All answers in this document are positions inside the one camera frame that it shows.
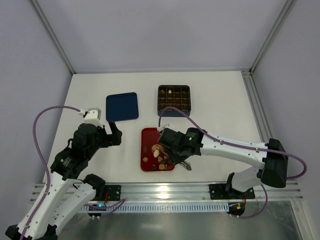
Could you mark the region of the metal tongs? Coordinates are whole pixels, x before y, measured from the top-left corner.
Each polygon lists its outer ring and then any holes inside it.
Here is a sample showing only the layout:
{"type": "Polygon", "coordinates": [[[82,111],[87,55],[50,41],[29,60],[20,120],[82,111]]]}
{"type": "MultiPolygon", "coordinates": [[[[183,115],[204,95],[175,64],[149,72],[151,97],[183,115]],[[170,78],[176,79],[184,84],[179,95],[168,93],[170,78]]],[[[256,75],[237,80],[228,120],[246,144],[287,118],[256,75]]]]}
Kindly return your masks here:
{"type": "Polygon", "coordinates": [[[186,155],[180,155],[177,152],[171,150],[171,149],[165,149],[164,150],[164,155],[167,156],[170,161],[172,162],[172,164],[174,166],[176,165],[182,165],[187,171],[191,171],[192,167],[190,165],[190,163],[188,163],[186,161],[186,159],[188,158],[188,156],[186,155]]]}

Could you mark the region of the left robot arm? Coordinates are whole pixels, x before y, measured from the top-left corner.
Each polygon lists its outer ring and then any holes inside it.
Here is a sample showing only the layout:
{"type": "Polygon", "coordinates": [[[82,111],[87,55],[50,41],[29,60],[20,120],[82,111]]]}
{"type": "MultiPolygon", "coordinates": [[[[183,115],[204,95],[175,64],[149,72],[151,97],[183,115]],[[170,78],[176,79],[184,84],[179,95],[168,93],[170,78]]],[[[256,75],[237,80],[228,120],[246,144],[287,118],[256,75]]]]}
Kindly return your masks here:
{"type": "Polygon", "coordinates": [[[104,197],[105,180],[91,173],[71,197],[61,202],[99,149],[121,144],[122,132],[114,122],[109,122],[109,127],[110,134],[103,125],[83,123],[78,127],[72,143],[56,155],[49,179],[32,208],[19,224],[7,228],[7,237],[11,240],[56,240],[80,208],[91,200],[104,197]]]}

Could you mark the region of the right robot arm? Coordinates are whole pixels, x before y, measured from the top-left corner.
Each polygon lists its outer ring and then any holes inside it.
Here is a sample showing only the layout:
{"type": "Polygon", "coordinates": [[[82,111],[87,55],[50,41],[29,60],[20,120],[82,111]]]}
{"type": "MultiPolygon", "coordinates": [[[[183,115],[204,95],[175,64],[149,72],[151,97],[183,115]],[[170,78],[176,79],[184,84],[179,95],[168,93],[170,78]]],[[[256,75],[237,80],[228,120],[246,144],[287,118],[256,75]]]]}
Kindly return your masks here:
{"type": "Polygon", "coordinates": [[[248,169],[232,172],[227,178],[225,190],[232,197],[261,184],[278,189],[287,185],[288,157],[277,139],[260,143],[231,141],[190,127],[186,133],[164,128],[158,142],[174,165],[181,164],[188,171],[192,168],[187,159],[192,156],[215,156],[248,164],[248,169]]]}

